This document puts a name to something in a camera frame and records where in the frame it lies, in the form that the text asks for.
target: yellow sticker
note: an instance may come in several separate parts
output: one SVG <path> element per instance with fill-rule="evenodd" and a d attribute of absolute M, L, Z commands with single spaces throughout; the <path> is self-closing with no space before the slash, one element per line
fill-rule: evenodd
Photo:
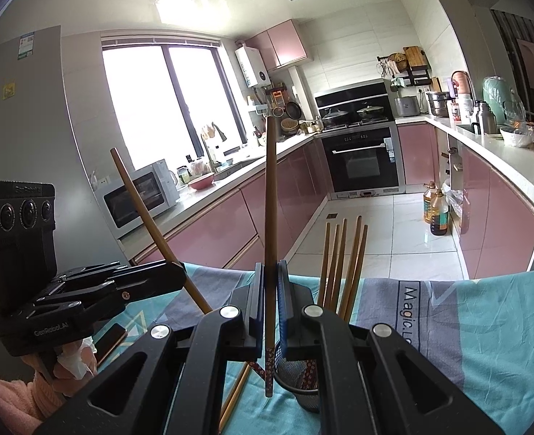
<path fill-rule="evenodd" d="M 3 99 L 11 98 L 15 94 L 15 82 L 3 85 Z"/>

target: silver screw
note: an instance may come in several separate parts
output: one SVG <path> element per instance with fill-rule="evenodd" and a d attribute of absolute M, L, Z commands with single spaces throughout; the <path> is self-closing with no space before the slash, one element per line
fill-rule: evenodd
<path fill-rule="evenodd" d="M 170 329 L 165 325 L 157 325 L 156 327 L 153 327 L 150 331 L 150 335 L 158 340 L 163 339 L 168 334 L 170 334 Z"/>
<path fill-rule="evenodd" d="M 220 315 L 222 315 L 225 319 L 232 319 L 233 317 L 239 315 L 239 309 L 235 306 L 224 306 L 220 310 Z"/>
<path fill-rule="evenodd" d="M 392 334 L 392 329 L 386 324 L 377 324 L 373 326 L 373 332 L 378 337 L 389 337 Z"/>
<path fill-rule="evenodd" d="M 317 304 L 310 304 L 303 310 L 303 312 L 305 312 L 305 315 L 308 315 L 309 317 L 319 317 L 321 314 L 323 314 L 323 309 Z"/>

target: black camera housing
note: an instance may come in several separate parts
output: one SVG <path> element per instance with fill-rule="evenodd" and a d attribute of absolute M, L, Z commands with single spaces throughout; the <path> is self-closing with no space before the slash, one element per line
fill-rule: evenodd
<path fill-rule="evenodd" d="M 0 314 L 30 301 L 57 273 L 55 188 L 0 181 Z"/>

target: red bowl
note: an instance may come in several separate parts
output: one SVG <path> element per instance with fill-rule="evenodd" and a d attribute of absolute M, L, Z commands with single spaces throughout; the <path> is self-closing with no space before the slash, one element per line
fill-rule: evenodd
<path fill-rule="evenodd" d="M 201 177 L 190 181 L 189 187 L 194 190 L 204 190 L 205 188 L 208 188 L 210 185 L 212 185 L 213 181 L 215 181 L 215 174 L 207 173 L 206 175 L 202 175 Z"/>

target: camera lens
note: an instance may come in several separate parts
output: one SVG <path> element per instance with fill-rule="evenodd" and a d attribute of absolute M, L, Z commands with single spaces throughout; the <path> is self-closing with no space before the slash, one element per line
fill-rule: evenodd
<path fill-rule="evenodd" d="M 36 204 L 31 199 L 26 199 L 21 205 L 21 223 L 26 229 L 36 224 Z"/>
<path fill-rule="evenodd" d="M 0 212 L 0 224 L 4 231 L 11 230 L 15 223 L 15 211 L 10 204 L 4 204 Z"/>
<path fill-rule="evenodd" d="M 44 221 L 49 221 L 51 219 L 51 204 L 49 204 L 49 201 L 44 201 L 41 205 L 41 218 Z"/>

